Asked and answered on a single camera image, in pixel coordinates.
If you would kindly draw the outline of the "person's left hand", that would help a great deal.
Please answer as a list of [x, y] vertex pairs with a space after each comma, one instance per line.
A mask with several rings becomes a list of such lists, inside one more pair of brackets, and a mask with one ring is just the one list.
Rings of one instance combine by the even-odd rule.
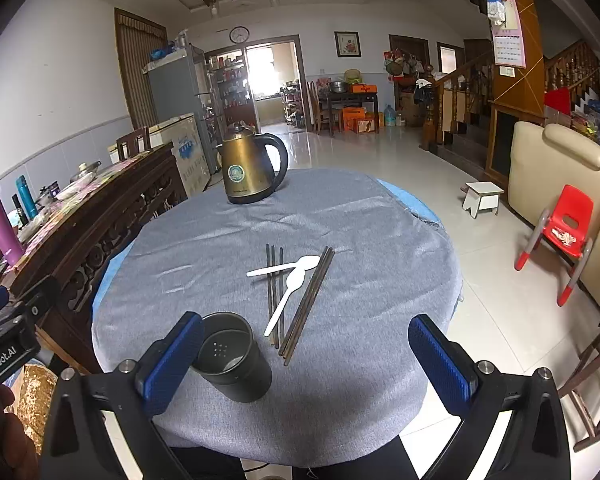
[[5, 412], [5, 408], [15, 402], [15, 396], [4, 385], [0, 385], [0, 402], [0, 414], [4, 417], [4, 427], [0, 431], [0, 449], [7, 467], [15, 479], [40, 478], [38, 454], [33, 441], [24, 432], [18, 416]]

